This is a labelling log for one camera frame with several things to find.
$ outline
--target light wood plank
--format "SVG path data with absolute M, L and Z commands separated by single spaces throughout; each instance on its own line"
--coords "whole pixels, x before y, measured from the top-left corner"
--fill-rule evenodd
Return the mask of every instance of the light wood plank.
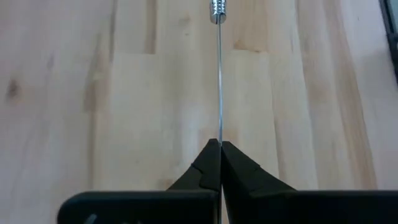
M 379 2 L 339 1 L 379 189 L 397 189 L 398 87 Z
M 1 223 L 54 223 L 90 188 L 86 79 L 110 3 L 0 2 Z
M 298 189 L 317 189 L 295 1 L 266 3 L 279 177 Z
M 225 138 L 278 177 L 269 56 L 234 50 L 226 57 L 225 74 Z
M 337 97 L 323 1 L 297 1 L 298 29 L 320 189 L 357 189 Z
M 213 50 L 215 39 L 209 41 L 206 29 L 212 26 L 198 8 L 208 5 L 157 3 L 155 55 L 116 47 L 104 109 L 108 132 L 102 131 L 102 146 L 95 152 L 96 189 L 166 189 L 215 137 L 215 56 L 202 53 Z M 118 29 L 124 27 L 116 20 L 116 45 L 124 33 Z
M 330 30 L 331 54 L 335 69 L 337 97 L 348 145 L 349 159 L 356 173 L 358 188 L 376 187 L 373 161 L 366 133 L 361 97 L 358 91 L 353 59 L 341 21 L 341 3 L 325 1 L 327 27 Z
M 116 51 L 154 54 L 157 0 L 118 0 L 116 8 Z

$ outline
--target wood grain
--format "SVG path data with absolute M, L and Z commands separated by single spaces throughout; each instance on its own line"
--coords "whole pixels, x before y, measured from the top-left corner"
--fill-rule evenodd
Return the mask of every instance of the wood grain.
M 0 223 L 90 188 L 87 77 L 108 1 L 0 2 Z
M 378 0 L 229 0 L 224 136 L 297 189 L 396 189 Z M 208 1 L 0 2 L 0 222 L 166 189 L 218 129 Z

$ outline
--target metal rod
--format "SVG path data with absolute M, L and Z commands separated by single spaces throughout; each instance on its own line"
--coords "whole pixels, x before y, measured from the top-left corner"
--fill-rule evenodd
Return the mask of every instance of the metal rod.
M 222 46 L 221 46 L 221 14 L 218 14 L 218 32 L 217 32 L 217 54 L 218 54 L 218 142 L 220 146 L 223 145 L 223 61 L 222 61 Z

